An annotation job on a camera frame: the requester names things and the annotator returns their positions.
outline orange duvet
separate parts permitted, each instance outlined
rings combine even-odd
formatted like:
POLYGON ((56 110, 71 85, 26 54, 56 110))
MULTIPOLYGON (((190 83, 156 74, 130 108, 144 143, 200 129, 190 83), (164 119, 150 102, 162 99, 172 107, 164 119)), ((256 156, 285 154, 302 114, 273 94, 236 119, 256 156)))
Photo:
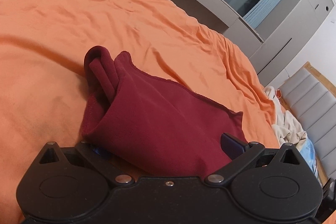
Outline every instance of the orange duvet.
POLYGON ((171 1, 0 0, 0 223, 22 219, 16 187, 41 147, 80 140, 83 60, 95 45, 243 111, 246 139, 278 146, 273 103, 247 57, 171 1))

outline circular cap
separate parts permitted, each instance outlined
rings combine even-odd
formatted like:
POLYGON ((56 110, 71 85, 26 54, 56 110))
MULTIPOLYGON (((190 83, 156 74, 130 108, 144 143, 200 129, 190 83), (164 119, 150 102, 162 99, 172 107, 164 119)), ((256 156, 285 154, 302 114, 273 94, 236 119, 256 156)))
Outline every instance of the circular cap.
POLYGON ((221 175, 210 175, 208 176, 208 181, 212 182, 212 183, 221 183, 224 180, 224 177, 221 175))
POLYGON ((261 181, 260 189, 272 198, 290 198, 299 191, 296 181, 287 177, 268 177, 261 181))
POLYGON ((132 181, 132 177, 129 175, 118 175, 115 181, 118 183, 129 183, 132 181))
POLYGON ((50 198, 65 198, 78 189, 78 180, 70 176, 55 176, 41 183, 40 191, 50 198))
POLYGON ((231 183, 231 194, 249 213, 275 221, 297 220, 314 212, 322 189, 309 168, 271 163, 242 172, 231 183))
POLYGON ((38 166, 25 175, 16 194, 21 209, 33 217, 70 221, 91 212, 109 192, 105 178, 90 169, 57 163, 38 166))
POLYGON ((172 181, 167 181, 167 182, 166 182, 166 185, 167 185, 167 186, 174 186, 174 184, 175 184, 175 183, 172 182, 172 181))

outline bed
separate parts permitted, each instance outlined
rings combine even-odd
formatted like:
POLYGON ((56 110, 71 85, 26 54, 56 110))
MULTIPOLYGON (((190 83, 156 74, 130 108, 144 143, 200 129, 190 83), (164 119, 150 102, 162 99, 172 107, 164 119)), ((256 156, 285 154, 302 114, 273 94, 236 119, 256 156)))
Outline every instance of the bed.
POLYGON ((41 147, 81 140, 83 60, 95 45, 112 58, 126 50, 140 70, 243 111, 246 140, 278 147, 273 102, 248 58, 169 0, 0 0, 0 41, 0 223, 22 220, 16 187, 41 147))
MULTIPOLYGON (((319 179, 336 178, 336 87, 309 62, 279 88, 280 102, 307 132, 316 151, 319 179)), ((336 223, 334 213, 327 223, 336 223)))

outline silver rivet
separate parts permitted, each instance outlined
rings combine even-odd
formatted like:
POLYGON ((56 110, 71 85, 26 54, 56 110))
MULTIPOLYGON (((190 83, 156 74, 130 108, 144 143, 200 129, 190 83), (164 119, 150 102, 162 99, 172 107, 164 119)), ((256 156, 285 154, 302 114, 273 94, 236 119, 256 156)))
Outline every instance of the silver rivet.
POLYGON ((224 177, 221 175, 210 175, 208 176, 208 181, 212 182, 212 183, 221 183, 224 180, 224 177))
POLYGON ((118 183, 129 183, 132 181, 132 177, 129 175, 118 175, 115 181, 118 183))
POLYGON ((166 182, 166 185, 167 185, 167 186, 174 186, 174 184, 175 184, 175 183, 172 182, 172 181, 167 181, 167 182, 166 182))

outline black plastic device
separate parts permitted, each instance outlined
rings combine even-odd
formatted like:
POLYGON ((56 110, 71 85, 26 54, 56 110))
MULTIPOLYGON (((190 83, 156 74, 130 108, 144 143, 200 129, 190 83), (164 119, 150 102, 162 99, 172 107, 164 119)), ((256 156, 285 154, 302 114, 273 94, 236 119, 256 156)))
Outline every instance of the black plastic device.
POLYGON ((318 224, 336 209, 335 182, 322 189, 294 145, 265 149, 228 134, 221 141, 233 161, 205 180, 137 182, 88 143, 48 142, 17 188, 23 223, 318 224))

